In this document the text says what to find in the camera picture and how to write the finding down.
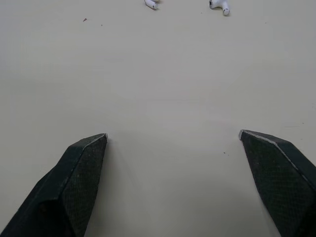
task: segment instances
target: white table surface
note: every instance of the white table surface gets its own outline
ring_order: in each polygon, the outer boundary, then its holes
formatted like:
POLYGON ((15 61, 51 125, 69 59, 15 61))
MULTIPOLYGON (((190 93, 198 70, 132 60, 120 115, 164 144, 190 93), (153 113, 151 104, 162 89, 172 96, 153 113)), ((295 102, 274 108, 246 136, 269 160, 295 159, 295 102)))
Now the white table surface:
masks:
POLYGON ((229 3, 1 1, 0 230, 69 145, 107 132, 86 237, 272 236, 237 136, 315 163, 316 1, 229 3))

